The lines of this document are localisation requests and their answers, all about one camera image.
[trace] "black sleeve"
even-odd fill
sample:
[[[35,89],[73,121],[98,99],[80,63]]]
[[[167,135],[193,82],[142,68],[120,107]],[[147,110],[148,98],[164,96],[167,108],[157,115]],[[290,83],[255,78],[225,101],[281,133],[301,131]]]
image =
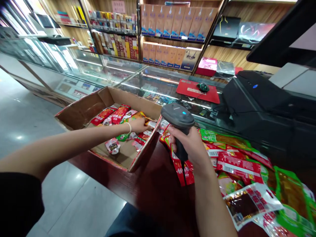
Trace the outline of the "black sleeve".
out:
[[[0,173],[0,236],[26,236],[44,213],[41,182],[23,173]]]

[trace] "barcode scanner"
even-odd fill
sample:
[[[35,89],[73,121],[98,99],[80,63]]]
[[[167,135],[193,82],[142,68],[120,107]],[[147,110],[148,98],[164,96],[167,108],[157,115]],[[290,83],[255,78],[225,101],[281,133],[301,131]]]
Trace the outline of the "barcode scanner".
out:
[[[161,116],[185,135],[189,134],[190,128],[195,124],[193,115],[186,108],[177,103],[163,106],[161,109]],[[188,154],[177,138],[175,138],[175,143],[177,145],[177,152],[175,152],[175,155],[184,165],[184,162],[188,160]]]

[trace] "product box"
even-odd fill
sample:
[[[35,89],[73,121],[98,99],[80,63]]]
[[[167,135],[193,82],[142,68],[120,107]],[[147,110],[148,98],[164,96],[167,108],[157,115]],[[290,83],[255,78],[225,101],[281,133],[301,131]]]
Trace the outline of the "product box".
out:
[[[212,77],[217,71],[217,59],[203,57],[198,64],[196,74]]]
[[[173,25],[173,20],[174,20],[174,13],[176,10],[176,7],[174,6],[166,6],[167,8],[167,13],[165,16],[165,23],[164,23],[164,35],[163,37],[170,38],[171,36],[171,30],[172,30],[172,25]]]
[[[180,36],[189,36],[189,31],[194,18],[195,8],[186,8],[183,16],[183,21],[180,30]]]
[[[161,65],[167,66],[168,64],[168,57],[169,57],[169,47],[166,45],[161,46]]]
[[[143,43],[143,61],[146,63],[149,62],[149,46],[147,42]]]
[[[65,107],[55,115],[55,119],[69,131],[95,127],[90,124],[92,119],[104,109],[112,105],[119,107],[121,104],[127,104],[132,109],[143,111],[146,116],[158,120],[150,138],[139,152],[132,146],[133,140],[119,142],[119,153],[116,155],[110,154],[104,143],[90,149],[89,152],[123,171],[134,172],[146,149],[150,146],[153,136],[157,134],[156,131],[161,122],[161,105],[117,88],[104,87]]]
[[[148,35],[154,36],[156,33],[156,13],[154,5],[147,4],[148,7]]]
[[[162,37],[164,33],[165,16],[167,14],[166,6],[154,5],[154,12],[156,14],[156,34],[155,36]]]
[[[206,8],[203,16],[202,24],[197,35],[197,41],[204,42],[208,32],[211,29],[215,16],[217,14],[217,8]]]
[[[180,68],[192,71],[201,51],[202,49],[187,47]]]
[[[176,7],[171,30],[171,38],[178,39],[186,7]]]
[[[175,58],[177,57],[177,47],[173,46],[168,46],[168,61],[167,61],[167,66],[168,67],[173,67]]]
[[[184,54],[185,54],[185,48],[178,47],[177,48],[177,55],[175,57],[174,64],[173,64],[174,68],[180,68],[181,67]]]
[[[164,45],[157,44],[156,45],[156,55],[155,55],[155,64],[161,65],[161,57],[162,57],[162,50]]]
[[[141,25],[142,25],[142,34],[147,35],[148,34],[148,5],[142,4],[141,5]]]
[[[188,40],[196,40],[198,38],[198,32],[200,31],[204,14],[204,8],[201,7],[195,9],[194,17],[189,31]]]

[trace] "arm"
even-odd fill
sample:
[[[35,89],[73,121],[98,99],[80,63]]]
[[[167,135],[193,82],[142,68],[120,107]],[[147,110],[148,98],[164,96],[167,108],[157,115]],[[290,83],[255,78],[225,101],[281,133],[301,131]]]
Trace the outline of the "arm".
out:
[[[130,122],[132,132],[150,129],[143,118]],[[61,133],[36,141],[0,160],[0,172],[34,175],[41,181],[56,165],[107,140],[128,133],[128,124],[94,127]]]
[[[214,168],[196,128],[192,127],[188,135],[176,128],[169,128],[169,131],[181,141],[194,166],[195,205],[200,236],[237,236]],[[171,138],[171,142],[173,149],[176,149],[174,138]]]

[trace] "tiled floor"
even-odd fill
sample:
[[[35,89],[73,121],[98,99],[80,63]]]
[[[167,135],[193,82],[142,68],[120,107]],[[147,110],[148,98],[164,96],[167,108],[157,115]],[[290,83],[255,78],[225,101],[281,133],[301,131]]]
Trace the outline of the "tiled floor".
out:
[[[54,119],[60,110],[0,69],[0,159],[64,132]],[[103,237],[126,203],[68,162],[51,170],[42,193],[45,213],[27,237]]]

